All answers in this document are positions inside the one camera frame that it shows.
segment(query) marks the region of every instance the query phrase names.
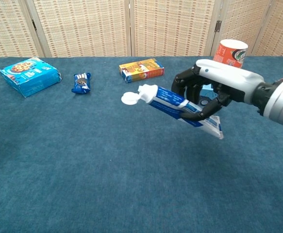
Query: metal hinge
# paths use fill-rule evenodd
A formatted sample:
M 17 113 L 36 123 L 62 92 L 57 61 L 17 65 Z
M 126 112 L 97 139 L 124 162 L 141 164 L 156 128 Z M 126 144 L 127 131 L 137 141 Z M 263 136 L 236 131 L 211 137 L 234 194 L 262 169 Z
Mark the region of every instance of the metal hinge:
M 36 31 L 36 26 L 35 26 L 34 20 L 32 19 L 31 22 L 33 23 L 34 30 Z
M 215 33 L 218 33 L 218 32 L 220 31 L 221 23 L 222 23 L 221 20 L 218 20 L 218 21 L 217 21 L 216 27 L 215 27 Z

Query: robotic hand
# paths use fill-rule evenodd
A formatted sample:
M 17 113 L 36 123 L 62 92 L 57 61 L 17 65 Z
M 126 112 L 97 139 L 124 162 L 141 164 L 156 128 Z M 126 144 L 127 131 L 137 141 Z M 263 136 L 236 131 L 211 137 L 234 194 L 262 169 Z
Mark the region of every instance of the robotic hand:
M 234 100 L 259 108 L 260 115 L 283 125 L 283 79 L 272 84 L 256 73 L 213 60 L 200 59 L 176 75 L 171 90 L 197 104 L 203 85 L 213 86 L 217 97 L 198 113 L 183 113 L 184 119 L 200 121 L 210 117 Z

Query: wicker panel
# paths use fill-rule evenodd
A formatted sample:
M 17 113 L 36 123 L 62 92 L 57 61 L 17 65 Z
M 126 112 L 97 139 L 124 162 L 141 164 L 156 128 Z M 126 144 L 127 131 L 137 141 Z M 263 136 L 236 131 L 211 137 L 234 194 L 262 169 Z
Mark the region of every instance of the wicker panel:
M 124 0 L 35 0 L 53 57 L 126 56 Z
M 221 39 L 235 39 L 248 44 L 249 53 L 253 49 L 269 0 L 233 0 L 228 5 Z
M 215 0 L 134 0 L 136 56 L 203 55 Z
M 38 56 L 17 0 L 0 0 L 0 57 Z
M 283 56 L 283 0 L 276 0 L 255 55 Z

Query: orange paper cup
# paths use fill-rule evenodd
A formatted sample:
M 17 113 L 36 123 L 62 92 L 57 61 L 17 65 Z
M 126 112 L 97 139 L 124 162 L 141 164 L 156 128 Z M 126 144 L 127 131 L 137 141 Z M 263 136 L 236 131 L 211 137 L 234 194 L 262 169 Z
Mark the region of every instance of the orange paper cup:
M 221 40 L 213 60 L 241 68 L 248 51 L 248 45 L 243 41 Z

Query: blue table surface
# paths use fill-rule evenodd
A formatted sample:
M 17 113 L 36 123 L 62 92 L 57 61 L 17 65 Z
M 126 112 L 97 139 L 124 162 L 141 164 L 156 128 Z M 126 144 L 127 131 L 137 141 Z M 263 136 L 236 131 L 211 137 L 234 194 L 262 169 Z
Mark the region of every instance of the blue table surface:
M 0 75 L 0 232 L 283 232 L 283 126 L 232 102 L 224 139 L 140 102 L 139 85 L 171 88 L 199 58 L 157 57 L 165 74 L 125 83 L 143 57 L 42 58 L 62 81 L 23 98 Z M 0 58 L 0 68 L 25 58 Z M 266 82 L 283 57 L 247 57 Z M 92 90 L 75 95 L 73 75 Z

